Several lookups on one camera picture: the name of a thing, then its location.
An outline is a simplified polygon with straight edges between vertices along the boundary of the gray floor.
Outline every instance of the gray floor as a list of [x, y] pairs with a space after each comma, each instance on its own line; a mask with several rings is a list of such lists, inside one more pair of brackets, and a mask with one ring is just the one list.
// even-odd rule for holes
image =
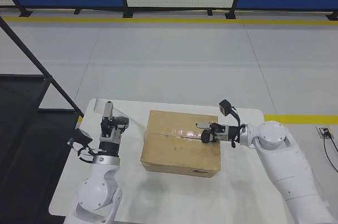
[[[71, 13], [43, 11], [33, 16], [71, 17]], [[183, 12], [174, 15], [187, 16]], [[172, 14], [138, 15], [147, 16]], [[265, 17], [254, 13], [238, 17], [325, 19], [322, 15]], [[264, 114], [338, 115], [338, 26], [129, 23], [10, 23], [10, 26], [82, 110], [96, 97], [193, 105], [217, 105], [226, 98], [238, 108], [260, 109]], [[0, 73], [39, 73], [1, 29]], [[54, 88], [49, 90], [42, 107], [70, 108]], [[315, 125], [288, 125], [288, 128], [307, 154], [321, 196], [338, 220], [338, 175], [325, 158]], [[331, 128], [338, 146], [338, 125]], [[327, 149], [338, 164], [330, 144]]]

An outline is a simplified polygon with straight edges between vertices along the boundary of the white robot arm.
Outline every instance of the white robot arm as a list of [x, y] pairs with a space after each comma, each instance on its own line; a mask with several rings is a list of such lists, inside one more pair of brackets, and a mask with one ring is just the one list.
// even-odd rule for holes
[[311, 167], [291, 133], [278, 122], [264, 122], [255, 127], [240, 124], [235, 108], [224, 100], [221, 112], [233, 115], [238, 126], [216, 123], [197, 123], [204, 129], [203, 143], [231, 141], [249, 147], [254, 145], [268, 178], [286, 201], [297, 224], [338, 223], [329, 213], [313, 181]]
[[[114, 178], [120, 169], [118, 155], [122, 133], [129, 127], [129, 119], [113, 116], [113, 103], [105, 104], [101, 121], [101, 135], [99, 149], [94, 152], [88, 144], [92, 141], [90, 136], [77, 129], [76, 136], [69, 143], [77, 142], [83, 147], [78, 150], [78, 157], [91, 164], [91, 175], [80, 186], [73, 207], [67, 215], [64, 223], [69, 224], [112, 224], [122, 199], [122, 190]], [[81, 158], [81, 152], [87, 150], [92, 155], [92, 160]], [[95, 210], [109, 207], [106, 216], [94, 213]]]

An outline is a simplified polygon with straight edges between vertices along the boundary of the wall socket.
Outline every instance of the wall socket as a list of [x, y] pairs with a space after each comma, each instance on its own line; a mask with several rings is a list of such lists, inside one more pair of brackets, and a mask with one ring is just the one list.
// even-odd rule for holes
[[317, 131], [318, 131], [318, 134], [320, 135], [320, 137], [323, 139], [324, 138], [324, 129], [327, 128], [328, 131], [331, 133], [331, 137], [332, 139], [334, 139], [335, 137], [333, 136], [333, 133], [332, 133], [332, 130], [329, 128], [329, 127], [316, 127], [317, 128]]

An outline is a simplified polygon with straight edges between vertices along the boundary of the yellow tape stripe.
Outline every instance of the yellow tape stripe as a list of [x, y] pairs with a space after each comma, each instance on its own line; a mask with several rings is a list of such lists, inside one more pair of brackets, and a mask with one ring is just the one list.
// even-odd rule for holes
[[291, 115], [265, 114], [265, 120], [275, 120], [283, 124], [331, 124], [338, 125], [338, 115]]
[[60, 18], [60, 17], [4, 17], [6, 22], [135, 22], [135, 23], [179, 23], [179, 24], [268, 24], [268, 25], [331, 25], [338, 21], [303, 20], [226, 20], [216, 18]]

